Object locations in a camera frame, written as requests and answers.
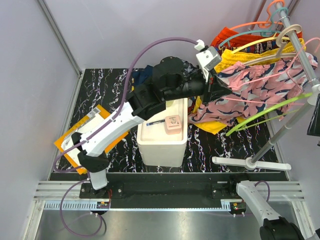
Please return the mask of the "green hanger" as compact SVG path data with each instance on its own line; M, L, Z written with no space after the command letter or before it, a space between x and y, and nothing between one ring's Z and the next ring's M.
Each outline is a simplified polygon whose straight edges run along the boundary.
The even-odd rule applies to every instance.
M295 101L298 101L298 100L301 100L301 99L309 98L309 97L311 97L311 96L312 96L312 93L311 93L311 92L309 92L309 93L304 93L304 94L300 94L300 95L298 95L298 96L296 96L296 97L290 98L290 99L288 99L288 100L285 100L285 101L283 101L283 102L280 102L280 103L278 103L278 104L275 104L275 105L267 108L266 110L263 110L263 111L257 113L256 115L251 116L251 117L247 118L246 120L244 120L243 122L237 124L236 126L234 126L233 128L231 128L225 135L226 135L226 136L230 136L233 132L239 132L239 131L245 130L245 129L247 129L247 128L250 128L250 127L259 125L260 123L265 123L265 122L267 122L268 120L264 120L264 121L261 121L261 122L259 122L259 123L256 123L256 124L252 124L252 125L250 125L250 126L247 126L248 123L254 121L255 119L257 119L257 118L259 118L259 117L261 117L261 116L263 116L263 115L265 115L265 114L268 114L269 112L275 111L276 109L281 108L281 107L283 107L283 106L285 106L285 105L291 104L291 103L293 103L293 102L295 102Z

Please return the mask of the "navy blue shorts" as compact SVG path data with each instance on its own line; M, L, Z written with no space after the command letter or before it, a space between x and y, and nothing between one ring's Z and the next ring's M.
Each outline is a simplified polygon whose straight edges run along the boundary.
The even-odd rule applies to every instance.
M143 69L134 71L131 75L133 78L132 85L136 87L143 84L148 78L150 78L153 75L153 68L153 66L147 65Z

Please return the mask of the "dark leaf-pattern shorts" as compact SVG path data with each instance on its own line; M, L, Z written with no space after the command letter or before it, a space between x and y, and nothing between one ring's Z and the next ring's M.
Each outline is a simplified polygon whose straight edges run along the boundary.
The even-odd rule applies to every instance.
M181 61L183 63L183 74L185 76L189 76L198 70L197 67L193 66L190 62L183 59Z

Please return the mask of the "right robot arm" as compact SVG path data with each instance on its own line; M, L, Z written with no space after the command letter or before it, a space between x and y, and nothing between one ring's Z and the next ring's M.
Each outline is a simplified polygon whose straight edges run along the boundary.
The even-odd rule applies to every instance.
M267 198L257 190L260 183L266 184ZM243 174L231 179L227 185L228 195L232 198L241 198L250 208L259 223L259 235L262 240L303 240L301 230L292 222L286 220L270 205L271 188L267 181L259 180L254 183L248 175Z

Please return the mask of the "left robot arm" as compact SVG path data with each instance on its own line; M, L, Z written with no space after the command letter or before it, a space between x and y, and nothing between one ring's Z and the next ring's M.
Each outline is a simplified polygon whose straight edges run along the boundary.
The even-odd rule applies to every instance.
M152 75L135 86L103 122L85 133L72 134L72 143L79 150L79 163L88 172L90 192L95 197L103 198L108 193L106 168L110 162L105 148L124 132L164 111L167 101L203 96L203 103L208 103L212 93L218 96L231 93L214 69L222 61L221 56L210 56L206 51L196 57L199 64L190 76L184 74L182 59L163 58L152 68Z

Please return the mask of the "pink hanger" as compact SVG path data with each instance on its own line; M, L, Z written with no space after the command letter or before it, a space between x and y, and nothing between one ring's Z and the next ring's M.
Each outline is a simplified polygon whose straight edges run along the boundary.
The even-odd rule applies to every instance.
M303 92L308 82L299 59L283 58L275 63L248 66L236 62L220 73L234 94L246 101L279 103Z
M299 61L300 61L301 65L302 65L302 67L303 67L303 69L305 71L305 74L306 74L310 84L313 85L313 86L319 84L320 80L319 80L318 77L316 77L312 66L309 69L309 65L308 65L309 64L309 59L306 56L304 48L308 43L310 43L310 42L312 42L314 40L320 41L320 38L319 37L313 37L313 38L307 40L298 50L295 49L294 50L295 51L294 52L295 56L293 57L293 60L291 62L293 64L294 61L296 60L296 58L299 58Z

